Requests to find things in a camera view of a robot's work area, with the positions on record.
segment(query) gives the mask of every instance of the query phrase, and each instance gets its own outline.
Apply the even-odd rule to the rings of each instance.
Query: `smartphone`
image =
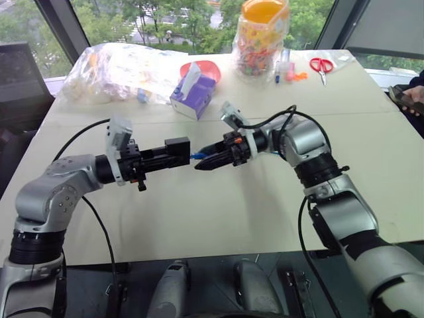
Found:
[[[390,99],[399,107],[408,107],[408,109],[413,109],[414,111],[424,115],[424,104],[420,102],[414,102],[410,96],[405,95],[403,91],[398,87],[389,86],[389,96]]]

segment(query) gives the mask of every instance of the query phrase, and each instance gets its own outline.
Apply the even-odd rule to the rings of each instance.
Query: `person's hand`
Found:
[[[414,88],[408,89],[403,92],[405,95],[410,96],[414,102],[420,102],[424,104],[424,86],[416,86]],[[402,111],[407,111],[408,107],[403,106]],[[411,114],[415,114],[415,116],[419,116],[419,113],[417,111],[414,111],[413,109],[410,109],[409,112]]]

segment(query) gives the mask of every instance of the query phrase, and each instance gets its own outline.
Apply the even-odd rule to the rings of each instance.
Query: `scissors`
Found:
[[[321,81],[323,85],[327,84],[326,73],[329,73],[333,70],[333,63],[324,58],[313,58],[309,61],[309,66],[311,66],[312,70],[316,71],[321,75]]]

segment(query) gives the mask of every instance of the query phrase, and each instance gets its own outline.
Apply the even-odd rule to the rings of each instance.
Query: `red scissors handle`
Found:
[[[333,70],[333,63],[324,58],[313,58],[309,61],[309,66],[316,72],[328,73]]]

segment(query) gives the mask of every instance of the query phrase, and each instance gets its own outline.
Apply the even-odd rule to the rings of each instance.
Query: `green foliage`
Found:
[[[333,2],[333,0],[290,1],[290,32],[284,39],[284,46],[294,50],[312,49]]]
[[[87,1],[73,0],[72,3],[91,45],[130,40],[133,26],[124,21],[121,13],[109,15],[98,11],[95,5]]]
[[[241,5],[245,0],[221,0],[222,26],[229,30],[237,29],[237,23],[241,14]]]
[[[206,0],[71,0],[91,45],[103,42],[130,42],[136,27],[145,45],[189,54],[218,54],[228,51],[237,31],[244,0],[221,0],[223,22],[218,29],[209,26],[213,8]],[[290,0],[290,33],[285,47],[296,50],[313,48],[325,24],[334,0]],[[175,24],[164,24],[165,16],[177,17]],[[147,18],[153,24],[146,24]],[[167,30],[182,36],[182,44],[164,41]],[[148,42],[155,36],[159,44]],[[42,18],[33,1],[17,0],[0,13],[0,42],[27,41],[42,75],[46,78],[66,75],[71,64]],[[356,54],[365,68],[388,69],[391,66],[420,72],[424,61],[371,54]]]
[[[157,48],[159,50],[172,50],[178,52],[185,52],[188,54],[194,54],[193,48],[189,45],[184,44],[174,44],[174,43],[153,43],[149,45],[152,48]]]
[[[374,54],[355,54],[355,57],[364,68],[388,70],[391,67],[395,67],[414,70],[417,73],[424,70],[423,60],[414,60],[411,58],[395,58],[393,56],[381,56]]]
[[[26,41],[46,78],[66,75],[71,64],[33,1],[17,0],[0,13],[0,42]]]
[[[182,25],[182,34],[191,40],[193,51],[199,50],[203,37],[210,32],[213,8],[205,0],[180,0],[180,8],[186,8],[187,16],[179,16],[178,24]]]

